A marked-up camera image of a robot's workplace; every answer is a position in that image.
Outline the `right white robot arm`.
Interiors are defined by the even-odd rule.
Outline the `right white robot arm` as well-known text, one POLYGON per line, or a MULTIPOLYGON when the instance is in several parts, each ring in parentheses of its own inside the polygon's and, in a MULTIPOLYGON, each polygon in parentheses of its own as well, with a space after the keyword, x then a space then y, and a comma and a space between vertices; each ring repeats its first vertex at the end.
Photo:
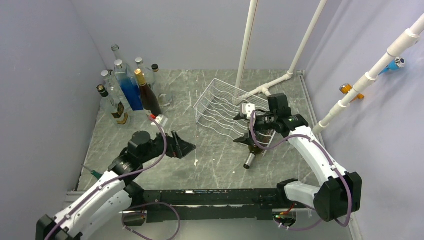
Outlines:
POLYGON ((248 122, 247 133, 236 143, 272 150, 290 143, 315 174, 319 186, 289 179, 277 184, 276 203, 287 208, 300 203, 316 211, 324 222, 336 221, 345 227, 352 213, 361 206, 362 178, 357 172, 342 167, 317 140, 312 128, 300 114, 292 114, 283 93, 268 96, 268 110, 253 103, 242 103, 235 121, 248 122))

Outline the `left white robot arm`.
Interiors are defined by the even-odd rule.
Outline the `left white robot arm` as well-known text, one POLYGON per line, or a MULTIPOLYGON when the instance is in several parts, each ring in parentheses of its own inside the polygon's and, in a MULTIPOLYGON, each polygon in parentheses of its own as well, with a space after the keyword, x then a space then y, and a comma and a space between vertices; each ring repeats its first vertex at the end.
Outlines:
POLYGON ((134 180, 145 171, 143 165, 164 156, 182 159, 196 148, 176 131, 171 135, 158 133, 155 139, 146 131, 135 132, 127 147, 89 190, 55 216, 44 215, 38 220, 35 238, 81 240, 109 217, 127 209, 139 209, 146 202, 144 189, 134 180))

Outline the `clear bottle with orange label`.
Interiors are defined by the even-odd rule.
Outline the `clear bottle with orange label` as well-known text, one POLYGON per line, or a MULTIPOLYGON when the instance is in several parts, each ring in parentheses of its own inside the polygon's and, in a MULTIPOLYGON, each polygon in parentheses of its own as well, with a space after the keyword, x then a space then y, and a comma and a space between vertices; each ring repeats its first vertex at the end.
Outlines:
POLYGON ((165 108, 171 105, 173 102, 173 94, 171 93, 168 84, 160 72, 159 65, 154 63, 151 66, 154 78, 153 92, 155 93, 158 103, 161 108, 165 108))

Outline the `blue plastic bottle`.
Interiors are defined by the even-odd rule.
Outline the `blue plastic bottle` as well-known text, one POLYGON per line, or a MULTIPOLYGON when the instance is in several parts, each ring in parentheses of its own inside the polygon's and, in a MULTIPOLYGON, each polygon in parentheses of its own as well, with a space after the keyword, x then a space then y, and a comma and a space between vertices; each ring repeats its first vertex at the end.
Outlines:
POLYGON ((121 59, 115 60, 114 65, 115 78, 131 109, 133 111, 143 111, 144 106, 141 101, 140 90, 138 84, 135 82, 134 76, 128 69, 128 65, 121 59))

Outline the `tall clear glass bottle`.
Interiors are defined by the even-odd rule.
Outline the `tall clear glass bottle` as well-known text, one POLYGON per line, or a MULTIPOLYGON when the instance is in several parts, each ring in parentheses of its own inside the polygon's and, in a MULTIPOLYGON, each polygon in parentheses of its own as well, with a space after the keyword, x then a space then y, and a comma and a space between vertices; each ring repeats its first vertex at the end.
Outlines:
POLYGON ((121 64, 124 65, 124 60, 123 60, 122 54, 120 52, 120 47, 117 44, 113 44, 111 46, 111 50, 114 54, 115 59, 121 60, 121 64))

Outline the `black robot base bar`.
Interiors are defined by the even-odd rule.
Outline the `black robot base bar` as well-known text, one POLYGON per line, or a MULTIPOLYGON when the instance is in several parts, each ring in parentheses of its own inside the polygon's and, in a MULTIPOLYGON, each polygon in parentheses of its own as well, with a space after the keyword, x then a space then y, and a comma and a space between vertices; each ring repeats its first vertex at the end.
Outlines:
POLYGON ((147 223, 171 220, 256 219, 271 221, 301 204, 277 188, 143 190, 125 211, 141 213, 147 223))

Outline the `clear bottle with silver cap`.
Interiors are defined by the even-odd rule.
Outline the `clear bottle with silver cap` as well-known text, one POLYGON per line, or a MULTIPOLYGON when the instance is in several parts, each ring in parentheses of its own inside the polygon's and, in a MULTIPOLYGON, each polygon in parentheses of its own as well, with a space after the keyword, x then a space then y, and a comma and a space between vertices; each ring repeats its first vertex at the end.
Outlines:
POLYGON ((150 88, 153 90, 156 83, 153 71, 144 63, 141 57, 137 57, 135 59, 135 63, 137 67, 141 69, 144 75, 144 78, 146 79, 146 82, 148 83, 150 88))

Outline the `dark bottle with gold foil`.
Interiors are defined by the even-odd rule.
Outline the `dark bottle with gold foil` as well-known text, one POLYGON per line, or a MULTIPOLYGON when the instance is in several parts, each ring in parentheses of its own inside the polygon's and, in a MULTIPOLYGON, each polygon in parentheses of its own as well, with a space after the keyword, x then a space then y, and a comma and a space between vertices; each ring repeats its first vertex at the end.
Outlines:
POLYGON ((154 94, 153 90, 148 85, 142 70, 140 68, 137 68, 134 71, 134 75, 139 87, 140 97, 144 109, 146 111, 149 111, 155 117, 162 115, 163 112, 159 105, 159 101, 156 95, 154 94))

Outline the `green bottle with silver foil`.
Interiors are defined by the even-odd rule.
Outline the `green bottle with silver foil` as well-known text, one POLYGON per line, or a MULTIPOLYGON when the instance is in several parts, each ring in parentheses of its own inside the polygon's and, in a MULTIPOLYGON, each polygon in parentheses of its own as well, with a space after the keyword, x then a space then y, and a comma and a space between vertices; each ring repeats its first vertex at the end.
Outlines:
MULTIPOLYGON (((256 132, 256 139, 263 146, 268 146, 270 141, 272 140, 272 138, 273 138, 273 131, 272 130, 256 132)), ((251 165, 252 165, 253 161, 255 160, 256 156, 263 154, 263 152, 264 152, 264 150, 257 147, 255 145, 255 143, 253 143, 252 145, 249 145, 248 150, 249 150, 249 155, 247 156, 247 158, 246 158, 246 160, 243 164, 243 167, 246 170, 249 170, 251 168, 251 165)))

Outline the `bottle with black cap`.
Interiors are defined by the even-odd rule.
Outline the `bottle with black cap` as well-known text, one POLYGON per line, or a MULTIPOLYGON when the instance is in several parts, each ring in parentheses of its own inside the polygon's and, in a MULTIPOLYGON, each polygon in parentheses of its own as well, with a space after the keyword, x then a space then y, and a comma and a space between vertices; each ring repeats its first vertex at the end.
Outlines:
POLYGON ((122 101, 111 94, 102 84, 99 84, 96 89, 102 99, 105 100, 103 107, 113 122, 118 126, 126 126, 130 121, 130 116, 122 101))

